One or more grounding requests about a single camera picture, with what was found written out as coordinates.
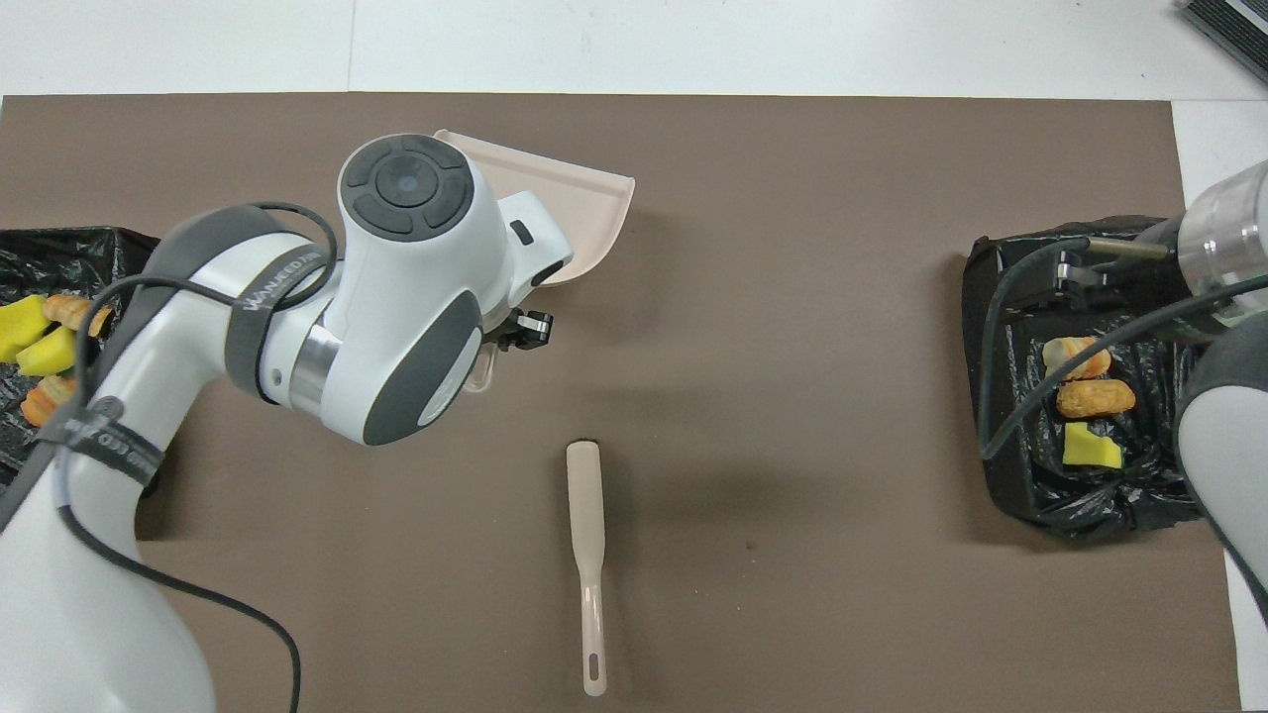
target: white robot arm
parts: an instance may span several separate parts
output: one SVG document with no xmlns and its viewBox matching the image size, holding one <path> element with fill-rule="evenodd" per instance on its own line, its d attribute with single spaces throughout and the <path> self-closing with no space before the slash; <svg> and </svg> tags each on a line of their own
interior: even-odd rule
<svg viewBox="0 0 1268 713">
<path fill-rule="evenodd" d="M 482 344 L 549 339 L 550 317 L 517 304 L 572 249 L 531 194 L 496 200 L 459 150 L 418 134 L 361 146 L 337 190 L 337 265 L 254 206 L 190 219 L 155 251 L 142 279 L 203 294 L 137 291 L 81 379 L 86 407 L 58 411 L 0 505 L 0 709 L 214 710 L 158 590 L 72 534 L 138 559 L 137 499 L 205 383 L 228 376 L 374 445 L 435 420 Z"/>
</svg>

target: black tray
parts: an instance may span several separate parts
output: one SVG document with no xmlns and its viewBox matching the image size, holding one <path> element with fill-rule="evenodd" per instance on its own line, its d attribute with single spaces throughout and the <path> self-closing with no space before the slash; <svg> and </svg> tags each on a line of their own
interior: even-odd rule
<svg viewBox="0 0 1268 713">
<path fill-rule="evenodd" d="M 0 231 L 0 303 L 34 293 L 93 297 L 107 284 L 139 273 L 156 245 L 153 237 L 115 227 Z M 114 304 L 107 334 L 124 303 Z M 19 405 L 37 382 L 18 374 L 14 364 L 0 364 L 0 491 L 34 448 L 36 429 Z"/>
<path fill-rule="evenodd" d="M 984 237 L 974 244 L 961 293 L 964 350 L 974 414 L 980 397 L 983 322 L 1002 269 L 1055 240 L 1078 236 L 1131 239 L 1159 221 L 1115 217 L 1004 240 Z M 1033 282 L 1018 285 L 1019 291 L 1033 288 Z M 995 336 L 995 383 L 989 401 L 992 429 L 998 428 L 1044 378 L 1041 350 L 1045 341 L 1061 336 L 1101 336 L 1136 316 L 1123 307 L 1080 312 L 1069 304 L 1051 303 L 1002 320 L 1006 324 Z M 1123 447 L 1122 471 L 1061 464 L 1065 419 L 1056 412 L 1055 395 L 1026 419 L 993 459 L 983 462 L 995 506 L 1071 540 L 1167 528 L 1202 516 L 1175 466 L 1172 431 L 1177 393 L 1202 348 L 1145 339 L 1110 351 L 1113 358 L 1110 376 L 1127 382 L 1136 393 L 1137 406 L 1112 419 L 1089 421 L 1089 428 Z"/>
</svg>

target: yellow sponge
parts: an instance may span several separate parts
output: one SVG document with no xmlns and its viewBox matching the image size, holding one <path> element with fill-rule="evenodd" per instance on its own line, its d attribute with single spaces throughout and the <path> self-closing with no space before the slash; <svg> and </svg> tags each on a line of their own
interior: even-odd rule
<svg viewBox="0 0 1268 713">
<path fill-rule="evenodd" d="M 48 327 L 44 298 L 29 294 L 0 307 L 0 362 L 13 363 L 18 353 L 34 344 Z"/>
<path fill-rule="evenodd" d="M 57 327 L 44 339 L 23 349 L 15 356 L 18 373 L 25 377 L 48 377 L 75 365 L 75 330 Z"/>
<path fill-rule="evenodd" d="M 1102 466 L 1122 469 L 1122 447 L 1107 435 L 1096 435 L 1079 421 L 1065 424 L 1065 452 L 1061 463 L 1066 466 Z"/>
</svg>

